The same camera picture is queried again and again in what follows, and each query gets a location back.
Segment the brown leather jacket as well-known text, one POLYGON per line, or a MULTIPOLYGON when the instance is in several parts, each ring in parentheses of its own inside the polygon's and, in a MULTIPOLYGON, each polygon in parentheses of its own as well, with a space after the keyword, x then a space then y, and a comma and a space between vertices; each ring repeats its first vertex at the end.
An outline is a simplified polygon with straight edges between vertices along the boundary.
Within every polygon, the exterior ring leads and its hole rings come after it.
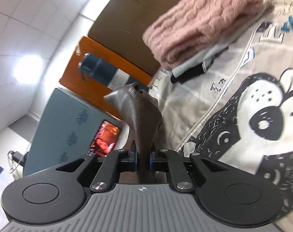
POLYGON ((162 124, 158 101, 136 84, 121 86, 104 96, 104 101, 115 108, 133 134, 138 154, 138 182, 153 183, 154 173, 149 169, 154 136, 162 124))

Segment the smartphone with lit screen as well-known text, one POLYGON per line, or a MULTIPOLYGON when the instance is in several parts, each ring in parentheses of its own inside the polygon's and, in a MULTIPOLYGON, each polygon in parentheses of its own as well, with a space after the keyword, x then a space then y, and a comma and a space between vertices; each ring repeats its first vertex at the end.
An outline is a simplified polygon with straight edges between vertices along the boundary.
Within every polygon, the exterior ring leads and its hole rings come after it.
POLYGON ((104 120, 91 142, 87 155, 106 157, 116 145, 121 133, 121 128, 104 120))

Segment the blue-grey printed box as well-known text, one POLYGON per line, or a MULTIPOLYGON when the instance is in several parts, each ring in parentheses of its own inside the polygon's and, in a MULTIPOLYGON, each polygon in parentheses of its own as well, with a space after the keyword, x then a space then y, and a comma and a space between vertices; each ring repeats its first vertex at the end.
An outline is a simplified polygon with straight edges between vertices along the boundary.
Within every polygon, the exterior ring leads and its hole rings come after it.
POLYGON ((33 137, 23 176, 86 154, 104 123, 122 129, 120 120, 71 91, 56 88, 33 137))

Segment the cartoon printed white cloth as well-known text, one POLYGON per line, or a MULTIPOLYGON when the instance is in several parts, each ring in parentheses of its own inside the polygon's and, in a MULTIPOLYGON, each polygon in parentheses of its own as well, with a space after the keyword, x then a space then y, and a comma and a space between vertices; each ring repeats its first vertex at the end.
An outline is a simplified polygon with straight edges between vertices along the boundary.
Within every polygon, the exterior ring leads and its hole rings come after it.
POLYGON ((284 196, 277 225, 293 231, 293 0, 271 5, 198 77, 157 73, 159 149, 192 152, 261 176, 284 196))

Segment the black folded garment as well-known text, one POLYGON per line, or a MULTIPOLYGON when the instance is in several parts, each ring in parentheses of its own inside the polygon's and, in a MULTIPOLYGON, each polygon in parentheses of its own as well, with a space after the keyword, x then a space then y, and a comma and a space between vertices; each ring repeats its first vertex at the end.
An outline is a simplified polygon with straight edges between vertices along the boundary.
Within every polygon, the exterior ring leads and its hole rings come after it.
POLYGON ((198 64, 195 67, 192 67, 188 70, 186 70, 183 74, 181 74, 179 77, 175 77, 174 75, 171 75, 170 81, 172 84, 180 83, 183 84, 193 78, 196 78, 202 74, 205 74, 209 67, 213 64, 215 57, 210 57, 203 61, 201 64, 198 64))

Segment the dark teal thermos bottle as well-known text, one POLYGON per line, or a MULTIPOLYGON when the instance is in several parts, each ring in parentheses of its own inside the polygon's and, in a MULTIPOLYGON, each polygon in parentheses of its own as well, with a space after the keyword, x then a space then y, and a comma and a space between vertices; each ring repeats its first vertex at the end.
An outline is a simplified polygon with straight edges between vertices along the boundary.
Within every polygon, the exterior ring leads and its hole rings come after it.
POLYGON ((149 91, 147 85, 142 84, 136 78, 127 74, 120 68, 113 66, 109 62, 92 53, 84 54, 84 57, 78 64, 78 69, 82 74, 83 80, 86 80, 84 75, 87 75, 111 90, 116 90, 121 86, 135 83, 138 90, 149 91))

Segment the black power adapter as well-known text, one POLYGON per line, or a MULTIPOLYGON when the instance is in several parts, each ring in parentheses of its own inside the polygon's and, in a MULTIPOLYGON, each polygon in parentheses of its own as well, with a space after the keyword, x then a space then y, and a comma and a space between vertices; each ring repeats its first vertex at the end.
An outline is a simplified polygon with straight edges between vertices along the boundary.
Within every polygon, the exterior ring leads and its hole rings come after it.
POLYGON ((20 166, 25 166, 27 155, 28 155, 28 152, 26 154, 21 154, 18 151, 9 151, 7 153, 9 164, 12 165, 15 162, 19 164, 20 166))

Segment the brown cardboard box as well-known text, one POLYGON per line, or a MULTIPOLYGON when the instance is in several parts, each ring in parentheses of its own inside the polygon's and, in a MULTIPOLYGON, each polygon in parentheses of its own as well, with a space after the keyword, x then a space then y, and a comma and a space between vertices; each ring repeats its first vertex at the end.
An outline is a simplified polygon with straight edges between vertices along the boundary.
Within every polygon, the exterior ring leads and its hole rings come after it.
POLYGON ((142 35, 180 0, 110 0, 88 37, 153 76, 160 67, 142 35))

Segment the pink knitted sweater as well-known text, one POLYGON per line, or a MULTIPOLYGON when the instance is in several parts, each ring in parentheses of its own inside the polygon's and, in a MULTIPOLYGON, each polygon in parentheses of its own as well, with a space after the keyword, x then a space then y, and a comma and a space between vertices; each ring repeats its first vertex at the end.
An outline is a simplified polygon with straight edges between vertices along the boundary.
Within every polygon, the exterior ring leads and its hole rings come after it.
POLYGON ((161 66, 171 70, 254 18, 263 0, 180 0, 143 33, 161 66))

